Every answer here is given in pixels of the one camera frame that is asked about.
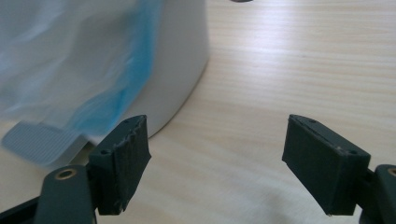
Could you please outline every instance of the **gray plastic piece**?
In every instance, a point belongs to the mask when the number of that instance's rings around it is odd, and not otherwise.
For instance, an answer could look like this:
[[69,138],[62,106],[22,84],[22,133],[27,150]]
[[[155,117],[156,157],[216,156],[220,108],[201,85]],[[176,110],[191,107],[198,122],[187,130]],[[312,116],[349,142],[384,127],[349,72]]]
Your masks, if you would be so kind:
[[68,164],[87,143],[88,139],[78,132],[25,121],[15,125],[2,140],[9,151],[51,170]]

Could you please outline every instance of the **plastic bag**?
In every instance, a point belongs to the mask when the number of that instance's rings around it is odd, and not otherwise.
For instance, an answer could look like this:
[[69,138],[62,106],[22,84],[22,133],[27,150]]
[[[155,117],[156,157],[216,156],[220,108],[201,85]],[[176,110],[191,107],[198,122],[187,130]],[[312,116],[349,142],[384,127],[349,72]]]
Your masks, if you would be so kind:
[[109,131],[149,78],[162,5],[0,1],[0,119]]

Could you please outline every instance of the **gray object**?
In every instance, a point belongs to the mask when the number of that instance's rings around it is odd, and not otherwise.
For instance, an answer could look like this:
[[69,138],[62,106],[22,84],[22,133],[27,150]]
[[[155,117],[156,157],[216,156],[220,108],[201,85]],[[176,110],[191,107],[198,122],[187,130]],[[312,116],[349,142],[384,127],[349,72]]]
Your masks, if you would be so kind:
[[80,133],[25,121],[15,125],[2,140],[9,151],[49,169],[68,164],[88,142]]

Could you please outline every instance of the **black object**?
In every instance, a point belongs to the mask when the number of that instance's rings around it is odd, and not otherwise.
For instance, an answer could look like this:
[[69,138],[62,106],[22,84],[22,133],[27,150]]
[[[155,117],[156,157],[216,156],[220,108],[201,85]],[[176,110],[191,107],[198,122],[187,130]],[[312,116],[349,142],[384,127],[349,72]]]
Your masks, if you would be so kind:
[[370,154],[316,120],[290,115],[284,161],[327,215],[353,215],[360,223],[396,220],[396,166],[368,169]]
[[146,116],[126,119],[93,150],[86,166],[51,172],[41,195],[0,214],[0,223],[92,224],[96,208],[100,215],[118,215],[150,158]]

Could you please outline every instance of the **wood grain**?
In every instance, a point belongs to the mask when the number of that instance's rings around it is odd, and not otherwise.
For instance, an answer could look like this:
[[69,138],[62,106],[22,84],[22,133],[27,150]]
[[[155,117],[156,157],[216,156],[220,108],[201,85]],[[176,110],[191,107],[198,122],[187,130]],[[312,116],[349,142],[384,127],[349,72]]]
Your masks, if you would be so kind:
[[[287,119],[319,120],[372,169],[396,164],[396,2],[208,0],[207,17],[202,78],[150,139],[128,210],[99,223],[358,223],[359,208],[324,215],[281,161]],[[0,210],[38,194],[45,171],[0,161]]]

